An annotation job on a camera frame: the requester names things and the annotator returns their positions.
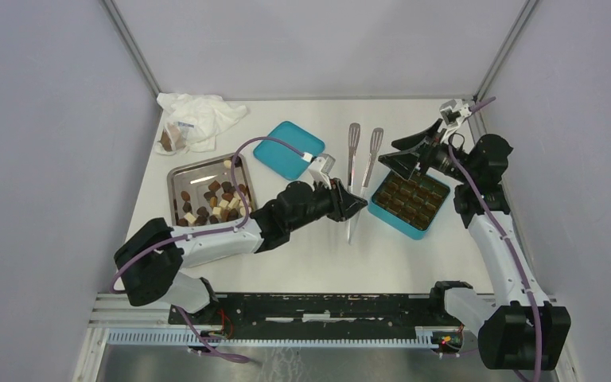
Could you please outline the teal chocolate box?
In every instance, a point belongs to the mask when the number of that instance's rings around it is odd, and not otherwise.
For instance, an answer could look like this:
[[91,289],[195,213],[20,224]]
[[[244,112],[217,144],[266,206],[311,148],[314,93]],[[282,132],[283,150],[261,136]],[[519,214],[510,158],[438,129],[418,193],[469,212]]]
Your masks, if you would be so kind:
[[428,232],[450,194],[448,185],[420,173],[406,180],[389,172],[372,194],[368,211],[413,240]]

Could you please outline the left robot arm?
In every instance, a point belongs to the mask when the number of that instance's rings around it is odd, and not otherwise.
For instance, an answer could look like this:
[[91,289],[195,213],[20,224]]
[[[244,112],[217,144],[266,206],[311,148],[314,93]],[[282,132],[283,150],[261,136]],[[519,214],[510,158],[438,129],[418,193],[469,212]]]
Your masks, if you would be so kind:
[[210,282],[183,269],[234,255],[271,251],[293,231],[326,217],[352,219],[367,201],[347,191],[340,179],[309,185],[292,181],[276,198],[243,219],[198,227],[171,227],[158,217],[147,221],[115,253],[115,279],[132,306],[167,302],[188,312],[199,324],[218,314]]

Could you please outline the steel tray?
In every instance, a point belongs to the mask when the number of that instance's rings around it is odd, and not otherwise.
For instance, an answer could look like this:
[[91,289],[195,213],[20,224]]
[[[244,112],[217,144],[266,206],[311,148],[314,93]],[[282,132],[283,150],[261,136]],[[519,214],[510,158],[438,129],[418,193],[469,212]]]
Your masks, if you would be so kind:
[[251,180],[239,156],[220,156],[170,170],[166,183],[172,221],[181,227],[225,223],[256,208]]

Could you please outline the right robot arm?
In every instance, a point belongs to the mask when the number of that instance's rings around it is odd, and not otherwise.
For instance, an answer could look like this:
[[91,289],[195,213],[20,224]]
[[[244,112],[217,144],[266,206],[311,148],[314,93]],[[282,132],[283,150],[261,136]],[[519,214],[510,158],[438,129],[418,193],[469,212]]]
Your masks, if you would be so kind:
[[396,139],[379,162],[408,180],[428,170],[459,181],[453,204],[484,260],[496,301],[486,302],[464,282],[439,282],[427,306],[430,319],[447,325],[455,318],[477,338],[489,369],[556,368],[571,326],[566,307],[555,305],[532,274],[514,232],[501,178],[512,147],[497,134],[484,134],[471,151],[453,145],[442,121]]

